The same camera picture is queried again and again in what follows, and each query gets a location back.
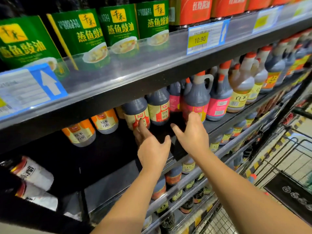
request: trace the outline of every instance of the pink label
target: pink label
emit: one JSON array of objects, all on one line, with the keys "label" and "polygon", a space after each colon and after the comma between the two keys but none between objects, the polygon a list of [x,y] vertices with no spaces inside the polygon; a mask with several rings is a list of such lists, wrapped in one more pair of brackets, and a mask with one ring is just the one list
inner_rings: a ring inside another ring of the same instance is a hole
[{"label": "pink label", "polygon": [[180,96],[169,96],[169,108],[170,112],[180,112]]},{"label": "pink label", "polygon": [[205,106],[201,106],[201,107],[192,107],[192,106],[189,106],[185,103],[183,105],[183,117],[184,117],[184,119],[187,121],[189,113],[190,112],[196,112],[200,115],[201,121],[202,122],[205,121],[208,105],[209,105],[209,103],[206,104]]},{"label": "pink label", "polygon": [[229,105],[231,97],[225,99],[214,99],[211,98],[209,101],[209,107],[207,110],[207,115],[216,117],[222,116],[227,111],[227,106]]}]

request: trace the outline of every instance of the person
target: person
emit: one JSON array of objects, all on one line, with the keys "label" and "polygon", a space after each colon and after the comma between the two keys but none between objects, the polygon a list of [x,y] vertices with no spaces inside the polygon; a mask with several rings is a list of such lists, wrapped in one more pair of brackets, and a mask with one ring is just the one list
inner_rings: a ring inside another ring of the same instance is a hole
[{"label": "person", "polygon": [[[171,124],[178,141],[205,173],[240,234],[312,233],[312,228],[247,179],[228,168],[209,149],[209,137],[198,114],[191,112],[185,132]],[[139,234],[153,189],[166,164],[171,140],[158,140],[140,121],[134,130],[142,170],[91,234]]]}]

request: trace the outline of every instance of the price tag strip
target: price tag strip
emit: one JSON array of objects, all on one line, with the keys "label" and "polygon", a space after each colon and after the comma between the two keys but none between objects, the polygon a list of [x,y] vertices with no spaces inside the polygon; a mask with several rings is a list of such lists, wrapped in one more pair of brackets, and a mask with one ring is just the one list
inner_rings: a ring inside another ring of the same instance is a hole
[{"label": "price tag strip", "polygon": [[283,6],[259,11],[252,33],[253,34],[259,33],[275,25],[277,18],[279,16],[279,13],[282,9],[283,9]]},{"label": "price tag strip", "polygon": [[223,20],[189,28],[186,55],[224,44],[229,23]]},{"label": "price tag strip", "polygon": [[0,73],[0,120],[67,96],[47,63]]}]

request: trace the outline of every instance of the store shelf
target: store shelf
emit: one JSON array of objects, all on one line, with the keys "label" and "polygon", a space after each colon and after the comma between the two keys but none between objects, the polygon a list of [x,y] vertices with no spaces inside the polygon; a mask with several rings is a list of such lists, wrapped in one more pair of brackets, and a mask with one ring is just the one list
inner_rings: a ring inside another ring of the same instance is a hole
[{"label": "store shelf", "polygon": [[2,120],[0,153],[310,27],[311,1],[295,15],[298,5],[268,9],[277,11],[276,19],[261,32],[254,30],[257,11],[231,18],[224,44],[192,55],[186,55],[187,30],[170,33],[162,49],[151,49],[146,39],[140,40],[138,53],[129,58],[110,50],[110,63],[101,70],[73,70],[62,80],[68,96]]}]

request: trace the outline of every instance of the green label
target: green label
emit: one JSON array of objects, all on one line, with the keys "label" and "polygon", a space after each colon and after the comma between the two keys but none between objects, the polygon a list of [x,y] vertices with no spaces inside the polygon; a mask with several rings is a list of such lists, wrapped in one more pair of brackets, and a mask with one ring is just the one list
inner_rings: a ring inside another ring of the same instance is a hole
[{"label": "green label", "polygon": [[140,38],[157,46],[169,39],[169,1],[149,1],[136,4]]},{"label": "green label", "polygon": [[48,63],[59,79],[69,73],[38,16],[0,20],[0,58],[10,69]]},{"label": "green label", "polygon": [[75,59],[76,69],[88,70],[107,64],[108,50],[95,9],[47,16],[65,52]]},{"label": "green label", "polygon": [[138,49],[138,27],[133,4],[101,7],[99,20],[107,44],[115,54]]}]

